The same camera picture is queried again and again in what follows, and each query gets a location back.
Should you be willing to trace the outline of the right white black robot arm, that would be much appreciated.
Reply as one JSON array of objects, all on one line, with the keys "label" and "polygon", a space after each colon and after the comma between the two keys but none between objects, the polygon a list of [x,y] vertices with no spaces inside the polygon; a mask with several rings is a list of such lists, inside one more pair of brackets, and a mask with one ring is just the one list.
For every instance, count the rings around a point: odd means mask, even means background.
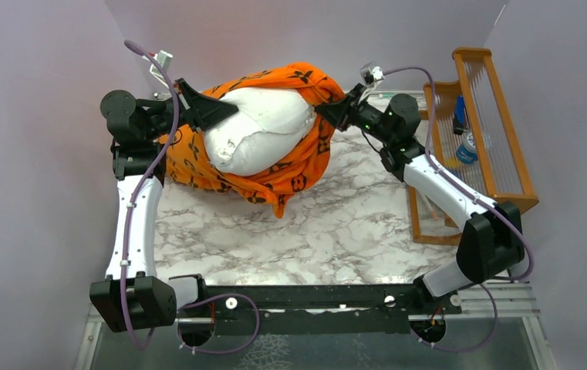
[{"label": "right white black robot arm", "polygon": [[520,210],[476,192],[427,153],[415,137],[421,122],[415,98],[397,94],[381,112],[348,95],[315,112],[340,131],[354,126],[379,140],[386,171],[429,197],[459,228],[453,260],[413,283],[411,303],[418,312],[431,313],[446,294],[482,283],[525,258]]}]

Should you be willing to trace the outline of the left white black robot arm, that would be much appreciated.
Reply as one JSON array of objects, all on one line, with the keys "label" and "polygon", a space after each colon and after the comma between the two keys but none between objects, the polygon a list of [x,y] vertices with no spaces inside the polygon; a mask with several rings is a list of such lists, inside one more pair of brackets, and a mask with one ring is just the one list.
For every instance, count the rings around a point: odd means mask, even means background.
[{"label": "left white black robot arm", "polygon": [[100,102],[113,137],[113,174],[119,200],[113,253],[89,298],[115,332],[169,326],[176,317],[176,293],[157,277],[154,237],[164,189],[168,147],[182,129],[195,133],[216,127],[239,108],[205,96],[184,79],[175,81],[165,100],[139,99],[116,89]]}]

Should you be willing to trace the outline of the white pillow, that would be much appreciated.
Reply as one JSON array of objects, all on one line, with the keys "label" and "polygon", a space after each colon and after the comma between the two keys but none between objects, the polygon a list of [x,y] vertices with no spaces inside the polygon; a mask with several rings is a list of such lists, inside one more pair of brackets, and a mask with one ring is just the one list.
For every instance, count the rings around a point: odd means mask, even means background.
[{"label": "white pillow", "polygon": [[220,101],[238,111],[204,132],[206,154],[215,169],[240,177],[284,159],[316,119],[313,106],[294,89],[240,88]]}]

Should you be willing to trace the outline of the orange patterned pillowcase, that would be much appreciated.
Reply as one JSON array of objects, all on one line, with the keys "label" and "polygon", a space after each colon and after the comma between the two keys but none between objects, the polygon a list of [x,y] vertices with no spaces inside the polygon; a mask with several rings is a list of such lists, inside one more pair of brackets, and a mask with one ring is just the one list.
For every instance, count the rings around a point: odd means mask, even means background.
[{"label": "orange patterned pillowcase", "polygon": [[[320,68],[308,62],[265,69],[206,89],[203,94],[215,99],[240,88],[294,89],[315,108],[334,103],[345,94],[339,84]],[[225,193],[234,191],[248,202],[270,204],[276,217],[285,213],[288,201],[315,185],[329,165],[334,128],[316,114],[310,133],[299,141],[284,159],[249,177],[223,173],[209,162],[204,133],[182,129],[182,140],[167,149],[167,175],[190,187]]]}]

